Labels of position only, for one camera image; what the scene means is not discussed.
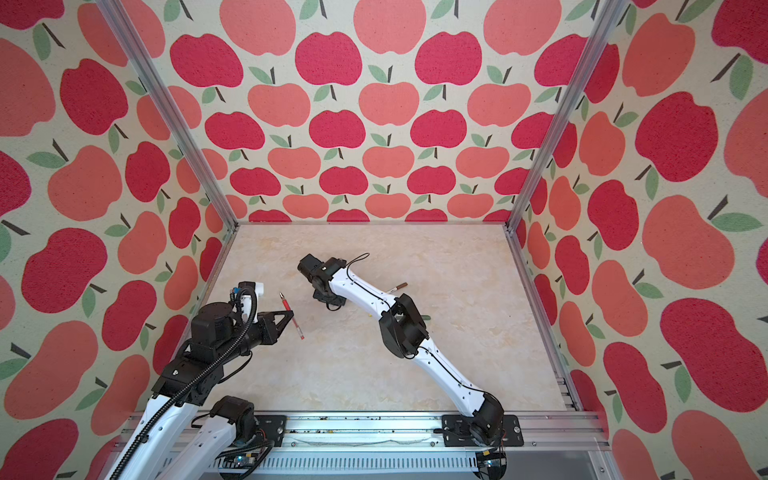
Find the white patterned pen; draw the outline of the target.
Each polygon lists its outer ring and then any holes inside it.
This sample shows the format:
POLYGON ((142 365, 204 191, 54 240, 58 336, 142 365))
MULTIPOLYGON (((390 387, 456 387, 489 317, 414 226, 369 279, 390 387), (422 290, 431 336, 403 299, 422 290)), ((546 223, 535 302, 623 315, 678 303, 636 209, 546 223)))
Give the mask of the white patterned pen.
POLYGON ((393 288, 389 289, 389 290, 387 291, 387 293, 394 293, 394 292, 396 292, 396 291, 398 291, 398 290, 401 290, 401 289, 403 289, 403 288, 405 288, 405 287, 407 287, 407 286, 408 286, 408 283, 407 283, 407 282, 403 282, 403 283, 400 283, 400 284, 396 285, 395 287, 393 287, 393 288))

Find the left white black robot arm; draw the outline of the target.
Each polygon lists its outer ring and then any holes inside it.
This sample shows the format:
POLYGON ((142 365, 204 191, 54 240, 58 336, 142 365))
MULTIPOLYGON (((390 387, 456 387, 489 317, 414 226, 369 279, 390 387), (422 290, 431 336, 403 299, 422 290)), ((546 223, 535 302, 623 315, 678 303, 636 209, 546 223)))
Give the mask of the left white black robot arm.
POLYGON ((173 460, 167 458, 214 387, 226 380, 225 365, 250 357, 257 346, 275 344, 293 319, 291 310, 258 312, 244 294, 203 306, 192 320, 190 339, 153 386, 145 412, 108 478, 198 479, 217 459, 272 446, 253 403, 227 395, 205 414, 182 451, 173 460))

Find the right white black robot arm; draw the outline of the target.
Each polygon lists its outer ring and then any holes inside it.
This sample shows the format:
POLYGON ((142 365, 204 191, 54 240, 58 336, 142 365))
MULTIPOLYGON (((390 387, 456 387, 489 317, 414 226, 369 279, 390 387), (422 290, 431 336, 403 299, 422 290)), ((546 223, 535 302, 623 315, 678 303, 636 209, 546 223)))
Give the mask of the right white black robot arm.
POLYGON ((329 306, 351 302, 378 322, 382 342, 394 356, 416 362, 445 392, 468 423, 467 435, 479 446, 497 447, 504 408, 493 394, 477 387, 438 348, 415 301, 395 296, 357 276, 351 263, 332 257, 304 256, 297 270, 312 284, 313 297, 329 306))

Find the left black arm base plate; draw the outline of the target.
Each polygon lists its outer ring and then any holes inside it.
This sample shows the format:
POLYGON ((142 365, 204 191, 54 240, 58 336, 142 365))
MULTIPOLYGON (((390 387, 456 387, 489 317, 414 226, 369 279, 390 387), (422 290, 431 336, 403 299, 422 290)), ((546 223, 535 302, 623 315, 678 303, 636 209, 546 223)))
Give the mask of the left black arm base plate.
POLYGON ((234 419, 219 415, 207 417, 199 429, 202 440, 196 440, 195 444, 241 448, 272 442, 279 447, 282 445, 285 420, 284 416, 257 416, 253 413, 234 419))

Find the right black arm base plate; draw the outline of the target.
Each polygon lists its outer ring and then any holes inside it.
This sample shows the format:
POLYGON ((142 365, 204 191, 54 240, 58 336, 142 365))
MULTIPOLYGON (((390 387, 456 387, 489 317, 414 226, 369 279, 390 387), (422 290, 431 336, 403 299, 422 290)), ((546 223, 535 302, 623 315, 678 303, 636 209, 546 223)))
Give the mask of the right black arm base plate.
POLYGON ((442 435, 446 447, 479 447, 489 449, 499 447, 516 448, 525 445, 522 427, 518 417, 515 415, 505 415, 503 417, 498 433, 491 440, 490 444, 483 443, 479 436, 474 436, 470 431, 468 419, 461 415, 443 415, 441 417, 441 427, 435 429, 434 433, 442 435))

